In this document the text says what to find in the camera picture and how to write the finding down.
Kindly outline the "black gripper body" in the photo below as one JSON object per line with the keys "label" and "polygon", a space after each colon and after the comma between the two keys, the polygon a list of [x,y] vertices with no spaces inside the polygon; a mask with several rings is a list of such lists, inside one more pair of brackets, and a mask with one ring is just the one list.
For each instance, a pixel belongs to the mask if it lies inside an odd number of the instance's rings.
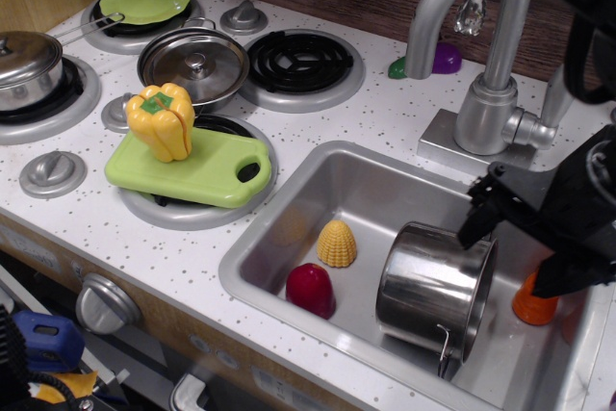
{"label": "black gripper body", "polygon": [[500,222],[555,252],[615,260],[615,126],[606,125],[550,170],[494,162],[469,196],[471,210],[492,206]]}

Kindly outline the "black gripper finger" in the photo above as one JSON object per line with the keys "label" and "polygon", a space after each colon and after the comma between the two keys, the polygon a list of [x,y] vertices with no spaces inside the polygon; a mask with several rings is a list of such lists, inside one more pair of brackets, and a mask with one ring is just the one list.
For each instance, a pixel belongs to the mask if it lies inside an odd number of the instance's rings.
{"label": "black gripper finger", "polygon": [[462,224],[457,238],[464,249],[489,235],[501,221],[501,214],[492,206],[474,208]]}
{"label": "black gripper finger", "polygon": [[538,267],[531,294],[555,297],[614,281],[614,259],[589,252],[556,252]]}

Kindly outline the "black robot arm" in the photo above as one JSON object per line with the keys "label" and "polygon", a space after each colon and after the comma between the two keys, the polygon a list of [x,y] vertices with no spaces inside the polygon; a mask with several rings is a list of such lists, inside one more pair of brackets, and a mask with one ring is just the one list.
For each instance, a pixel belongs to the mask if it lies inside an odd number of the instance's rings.
{"label": "black robot arm", "polygon": [[[598,105],[615,97],[615,0],[563,0],[575,11],[564,85]],[[615,127],[605,126],[549,171],[494,162],[469,190],[457,233],[470,247],[506,220],[552,250],[532,294],[551,298],[615,280]]]}

